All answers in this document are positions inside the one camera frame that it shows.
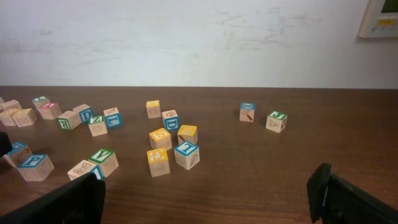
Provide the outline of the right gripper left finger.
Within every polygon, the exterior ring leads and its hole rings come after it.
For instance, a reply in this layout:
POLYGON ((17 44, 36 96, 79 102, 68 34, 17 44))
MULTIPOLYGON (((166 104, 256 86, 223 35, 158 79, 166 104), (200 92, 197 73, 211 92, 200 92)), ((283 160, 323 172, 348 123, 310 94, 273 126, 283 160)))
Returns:
POLYGON ((105 181, 87 173, 1 216, 1 223, 101 223, 105 195, 105 181))

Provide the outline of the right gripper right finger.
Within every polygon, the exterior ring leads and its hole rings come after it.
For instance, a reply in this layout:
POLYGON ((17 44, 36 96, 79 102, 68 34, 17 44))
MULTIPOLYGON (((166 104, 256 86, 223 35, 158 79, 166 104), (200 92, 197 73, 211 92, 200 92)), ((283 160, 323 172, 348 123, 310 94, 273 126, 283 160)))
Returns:
POLYGON ((332 173, 322 163, 307 182, 312 223, 397 224, 397 210, 332 173))

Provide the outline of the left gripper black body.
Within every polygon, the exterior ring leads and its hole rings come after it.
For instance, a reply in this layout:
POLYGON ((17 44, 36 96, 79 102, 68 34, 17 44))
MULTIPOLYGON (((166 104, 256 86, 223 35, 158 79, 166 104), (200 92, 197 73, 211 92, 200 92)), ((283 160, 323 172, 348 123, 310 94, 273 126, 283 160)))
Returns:
POLYGON ((4 156, 12 151, 12 143, 5 132, 0 132, 0 156, 4 156))

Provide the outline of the red A block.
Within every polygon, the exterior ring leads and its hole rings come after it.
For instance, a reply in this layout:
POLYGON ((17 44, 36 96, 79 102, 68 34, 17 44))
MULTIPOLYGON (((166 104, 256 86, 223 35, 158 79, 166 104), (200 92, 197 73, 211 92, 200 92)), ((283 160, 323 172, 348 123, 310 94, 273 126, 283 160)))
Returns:
POLYGON ((39 113, 43 119, 56 119, 62 114, 62 111, 58 103, 47 103, 39 108, 39 113))

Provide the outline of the blue H block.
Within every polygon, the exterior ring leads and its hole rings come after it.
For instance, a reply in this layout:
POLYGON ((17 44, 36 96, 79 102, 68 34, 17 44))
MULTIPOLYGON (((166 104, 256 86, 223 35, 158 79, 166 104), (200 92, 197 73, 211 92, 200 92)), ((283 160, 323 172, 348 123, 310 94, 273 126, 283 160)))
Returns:
POLYGON ((26 158, 32 155, 29 146, 23 142, 15 142, 12 144, 11 152, 3 156, 8 164, 17 168, 26 158))

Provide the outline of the yellow block left pair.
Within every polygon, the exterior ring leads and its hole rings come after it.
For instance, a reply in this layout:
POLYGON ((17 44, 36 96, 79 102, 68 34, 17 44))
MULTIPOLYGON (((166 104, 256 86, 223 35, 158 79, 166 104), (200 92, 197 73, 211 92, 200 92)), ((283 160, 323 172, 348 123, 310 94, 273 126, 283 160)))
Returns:
POLYGON ((4 110, 0 116, 4 126, 16 126, 13 116, 19 111, 18 108, 9 108, 4 110))

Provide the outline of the yellow block pair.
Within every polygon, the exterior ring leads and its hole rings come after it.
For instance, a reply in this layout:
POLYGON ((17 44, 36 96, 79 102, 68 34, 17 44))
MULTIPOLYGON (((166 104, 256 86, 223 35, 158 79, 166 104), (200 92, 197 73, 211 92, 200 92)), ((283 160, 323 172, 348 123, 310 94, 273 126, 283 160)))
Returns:
POLYGON ((32 108, 19 110, 12 117, 19 128, 32 126, 37 121, 37 116, 32 108))
POLYGON ((4 126, 16 126, 13 116, 19 111, 18 108, 9 108, 4 110, 0 116, 4 126))

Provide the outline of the yellow block right pair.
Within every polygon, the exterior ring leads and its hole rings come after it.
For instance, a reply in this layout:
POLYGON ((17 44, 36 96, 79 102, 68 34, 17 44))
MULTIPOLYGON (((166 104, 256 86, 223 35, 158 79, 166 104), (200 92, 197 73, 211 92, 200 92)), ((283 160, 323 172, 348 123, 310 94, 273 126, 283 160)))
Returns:
POLYGON ((32 108, 19 110, 12 117, 19 128, 32 126, 37 121, 37 116, 32 108))

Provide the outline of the white wooden X block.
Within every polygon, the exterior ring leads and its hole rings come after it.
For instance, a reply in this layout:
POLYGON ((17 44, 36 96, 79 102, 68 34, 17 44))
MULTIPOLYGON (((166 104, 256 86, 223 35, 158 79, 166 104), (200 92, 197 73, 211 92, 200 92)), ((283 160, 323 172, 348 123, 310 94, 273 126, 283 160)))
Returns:
POLYGON ((89 172, 94 173, 98 180, 104 179, 99 165, 87 160, 82 160, 75 167, 69 170, 68 176, 70 180, 74 180, 89 172))

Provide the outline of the blue P block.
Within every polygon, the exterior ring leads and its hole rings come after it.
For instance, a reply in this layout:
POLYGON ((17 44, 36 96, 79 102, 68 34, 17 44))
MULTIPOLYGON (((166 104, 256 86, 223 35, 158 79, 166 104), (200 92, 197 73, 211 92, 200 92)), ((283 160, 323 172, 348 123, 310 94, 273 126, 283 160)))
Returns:
POLYGON ((32 154, 17 167, 27 182, 43 181, 53 169, 54 165, 46 154, 32 154))

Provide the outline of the green L block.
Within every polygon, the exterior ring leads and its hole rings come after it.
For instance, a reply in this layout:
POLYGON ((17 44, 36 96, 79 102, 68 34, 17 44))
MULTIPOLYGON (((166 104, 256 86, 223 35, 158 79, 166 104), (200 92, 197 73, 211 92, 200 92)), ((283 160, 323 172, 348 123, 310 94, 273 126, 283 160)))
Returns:
POLYGON ((33 102, 35 108, 37 110, 39 110, 41 106, 50 103, 50 100, 47 96, 40 96, 40 97, 34 98, 32 100, 32 102, 33 102))

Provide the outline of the green Z block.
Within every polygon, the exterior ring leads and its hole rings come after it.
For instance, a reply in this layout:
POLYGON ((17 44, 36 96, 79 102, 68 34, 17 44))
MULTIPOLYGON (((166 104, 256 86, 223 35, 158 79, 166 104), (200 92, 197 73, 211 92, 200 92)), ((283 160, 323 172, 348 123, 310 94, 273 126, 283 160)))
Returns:
POLYGON ((90 118, 88 127, 93 137, 108 133, 108 128, 103 115, 90 118))

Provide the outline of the blue I block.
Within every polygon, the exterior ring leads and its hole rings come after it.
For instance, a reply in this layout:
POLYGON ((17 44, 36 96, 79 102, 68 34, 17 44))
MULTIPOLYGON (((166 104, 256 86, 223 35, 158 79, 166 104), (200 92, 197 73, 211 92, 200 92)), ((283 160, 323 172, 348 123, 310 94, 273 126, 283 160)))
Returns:
POLYGON ((200 161, 200 148, 189 141, 184 141, 174 149, 176 163, 190 170, 200 161))

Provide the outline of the yellow block top centre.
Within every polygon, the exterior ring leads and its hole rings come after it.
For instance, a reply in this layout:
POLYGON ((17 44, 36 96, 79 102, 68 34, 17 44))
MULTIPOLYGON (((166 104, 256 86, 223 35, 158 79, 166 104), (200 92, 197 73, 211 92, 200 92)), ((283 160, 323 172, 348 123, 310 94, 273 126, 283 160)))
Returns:
POLYGON ((146 109, 147 109, 148 118, 161 117, 160 101, 159 100, 147 101, 146 109))

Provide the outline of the wall mounted white panel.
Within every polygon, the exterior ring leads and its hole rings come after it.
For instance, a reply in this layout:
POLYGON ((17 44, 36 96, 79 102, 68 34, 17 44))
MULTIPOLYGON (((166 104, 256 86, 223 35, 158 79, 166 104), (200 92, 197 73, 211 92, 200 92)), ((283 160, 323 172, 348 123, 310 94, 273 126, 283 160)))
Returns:
POLYGON ((358 37, 397 37, 397 0, 369 0, 358 37))

